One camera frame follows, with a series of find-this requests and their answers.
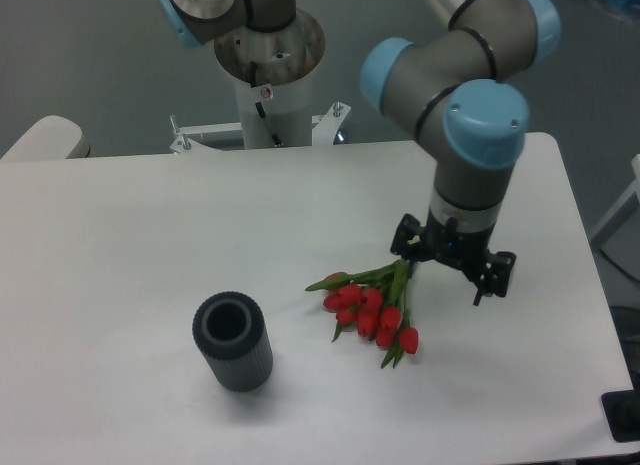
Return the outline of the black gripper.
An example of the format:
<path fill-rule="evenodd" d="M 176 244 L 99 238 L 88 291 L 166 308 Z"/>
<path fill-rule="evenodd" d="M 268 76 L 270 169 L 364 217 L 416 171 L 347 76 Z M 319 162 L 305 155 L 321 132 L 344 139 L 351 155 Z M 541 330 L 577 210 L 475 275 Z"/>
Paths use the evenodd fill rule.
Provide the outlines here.
<path fill-rule="evenodd" d="M 417 263 L 429 260 L 461 271 L 468 280 L 475 280 L 477 291 L 472 304 L 478 306 L 483 297 L 507 296 L 517 260 L 510 251 L 487 251 L 492 233 L 493 227 L 462 233 L 435 219 L 429 219 L 423 228 L 416 217 L 405 214 L 395 230 L 390 252 L 407 263 L 409 275 L 414 274 Z"/>

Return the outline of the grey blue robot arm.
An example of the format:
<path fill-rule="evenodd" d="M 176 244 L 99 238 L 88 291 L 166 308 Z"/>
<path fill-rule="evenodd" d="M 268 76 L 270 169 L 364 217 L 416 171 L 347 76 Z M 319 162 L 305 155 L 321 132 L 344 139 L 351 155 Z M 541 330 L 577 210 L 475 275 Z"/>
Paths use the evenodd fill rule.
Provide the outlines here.
<path fill-rule="evenodd" d="M 187 48 L 212 44 L 236 83 L 249 149 L 312 142 L 309 81 L 325 52 L 296 0 L 157 0 Z M 436 162 L 425 221 L 405 216 L 391 250 L 461 271 L 479 297 L 505 296 L 516 257 L 489 241 L 529 126 L 509 79 L 549 56 L 561 23 L 549 0 L 429 0 L 446 25 L 426 46 L 389 38 L 367 55 L 360 88 Z"/>

